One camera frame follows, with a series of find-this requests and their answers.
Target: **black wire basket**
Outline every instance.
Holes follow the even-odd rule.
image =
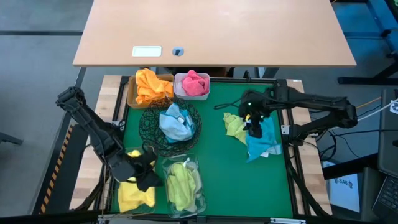
[[[195,124],[195,133],[187,141],[169,143],[166,140],[166,135],[159,128],[160,112],[167,110],[172,103],[176,103],[180,110],[188,110]],[[163,98],[151,103],[142,114],[139,122],[139,135],[142,141],[154,146],[156,152],[164,157],[186,153],[198,142],[200,133],[201,118],[199,112],[192,104],[180,98]]]

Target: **blue cloth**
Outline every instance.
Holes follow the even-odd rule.
[[[275,128],[274,121],[271,117],[264,118],[263,122],[260,122],[262,138],[256,138],[247,134],[246,144],[248,145],[249,158],[246,162],[251,162],[257,159],[263,152],[270,154],[281,154],[280,145],[277,144],[275,139]]]
[[[167,111],[161,111],[159,116],[159,127],[166,135],[169,143],[187,141],[195,133],[195,124],[187,110],[173,103]]]

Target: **small wooden crate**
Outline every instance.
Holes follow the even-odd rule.
[[[165,75],[156,75],[156,77],[160,80],[165,80],[171,82],[173,85],[174,82],[174,76],[171,74],[165,74]],[[138,96],[137,93],[137,83],[136,83],[136,76],[133,75],[129,79],[129,91],[127,93],[127,104],[134,109],[143,109],[147,108],[149,104],[138,104],[136,102],[136,98]]]

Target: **gray floor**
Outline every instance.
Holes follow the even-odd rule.
[[[83,30],[91,4],[92,0],[0,0],[0,30]],[[377,31],[365,5],[336,3],[333,7],[345,32]],[[397,27],[386,6],[377,5],[377,10],[383,22]],[[19,147],[0,145],[0,217],[30,213],[63,114],[55,100],[74,84],[78,73],[72,61],[79,39],[0,36],[0,131],[24,140]],[[350,39],[348,43],[358,64],[355,68],[281,68],[276,78],[302,79],[307,93],[348,96],[355,105],[377,98],[384,87],[338,85],[336,78],[370,77],[381,71],[392,62],[385,57],[387,45],[382,40],[366,39]],[[89,68],[82,86],[88,104],[95,106],[103,75],[133,75],[136,70]],[[238,69],[237,76],[244,70]],[[361,108],[359,113],[376,105]],[[378,127],[379,115],[375,115],[354,130]],[[350,135],[347,140],[359,156],[377,151],[377,133]],[[330,144],[331,138],[325,136],[318,146],[324,149]],[[334,159],[343,162],[354,158],[339,140]]]

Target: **yellow black hazard tape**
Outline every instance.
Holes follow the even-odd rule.
[[[55,181],[57,180],[58,172],[60,171],[60,168],[61,168],[63,157],[65,156],[65,152],[67,151],[67,147],[68,147],[70,135],[72,133],[72,129],[73,129],[73,125],[69,126],[67,135],[65,136],[65,140],[63,141],[63,145],[62,145],[62,148],[61,148],[60,155],[58,157],[58,160],[57,160],[57,163],[55,165],[54,171],[52,173],[49,186],[47,187],[47,191],[46,191],[46,193],[44,195],[43,204],[40,207],[39,214],[44,214],[45,213],[45,208],[46,208],[47,204],[49,204],[49,199],[51,197],[51,191],[54,188],[54,184],[55,184]]]

